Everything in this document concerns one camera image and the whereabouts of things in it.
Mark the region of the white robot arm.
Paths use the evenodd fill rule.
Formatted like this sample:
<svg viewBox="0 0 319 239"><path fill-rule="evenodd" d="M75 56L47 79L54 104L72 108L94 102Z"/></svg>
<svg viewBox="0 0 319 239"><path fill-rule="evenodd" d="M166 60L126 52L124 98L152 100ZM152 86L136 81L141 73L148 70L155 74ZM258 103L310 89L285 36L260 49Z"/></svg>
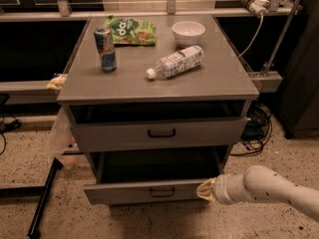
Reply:
<svg viewBox="0 0 319 239"><path fill-rule="evenodd" d="M262 165L250 166L242 174L210 178L196 189L196 194L224 205L281 202L319 222L319 191L291 182Z"/></svg>

